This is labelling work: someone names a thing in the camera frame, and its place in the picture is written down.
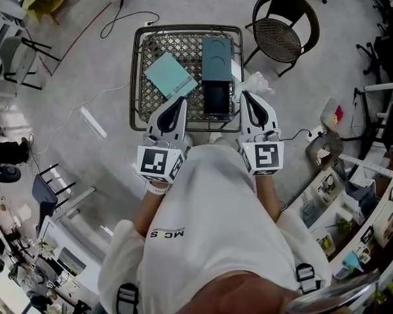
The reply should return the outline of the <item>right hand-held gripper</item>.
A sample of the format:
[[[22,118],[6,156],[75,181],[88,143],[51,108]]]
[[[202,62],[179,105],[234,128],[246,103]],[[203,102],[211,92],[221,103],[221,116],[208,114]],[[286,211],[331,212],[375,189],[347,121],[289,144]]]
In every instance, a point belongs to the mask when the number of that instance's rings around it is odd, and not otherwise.
[[[238,152],[248,173],[253,176],[273,175],[284,165],[284,142],[275,110],[260,96],[248,91],[240,95]]]

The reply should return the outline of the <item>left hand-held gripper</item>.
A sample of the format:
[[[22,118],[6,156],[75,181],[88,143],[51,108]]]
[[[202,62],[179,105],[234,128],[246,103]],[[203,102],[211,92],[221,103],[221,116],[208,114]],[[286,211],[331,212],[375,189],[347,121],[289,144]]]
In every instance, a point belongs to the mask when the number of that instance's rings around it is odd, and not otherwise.
[[[158,183],[172,184],[175,181],[191,149],[191,140],[185,136],[187,109],[186,98],[179,96],[169,99],[151,114],[148,133],[143,136],[143,145],[138,146],[138,175]],[[165,135],[173,140],[153,135]]]

